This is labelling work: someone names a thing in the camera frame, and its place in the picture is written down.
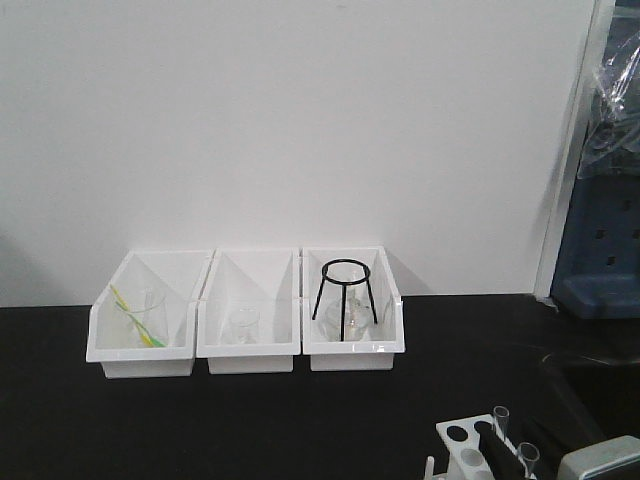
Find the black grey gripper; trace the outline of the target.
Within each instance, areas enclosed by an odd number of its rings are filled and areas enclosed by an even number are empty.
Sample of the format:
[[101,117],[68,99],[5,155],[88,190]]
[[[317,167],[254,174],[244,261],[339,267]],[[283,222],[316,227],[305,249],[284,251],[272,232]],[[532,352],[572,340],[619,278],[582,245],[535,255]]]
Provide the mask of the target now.
[[[540,453],[539,479],[638,479],[639,439],[624,435],[573,450],[573,445],[535,418],[522,421],[522,439]],[[500,430],[481,428],[479,450],[495,479],[530,479]]]

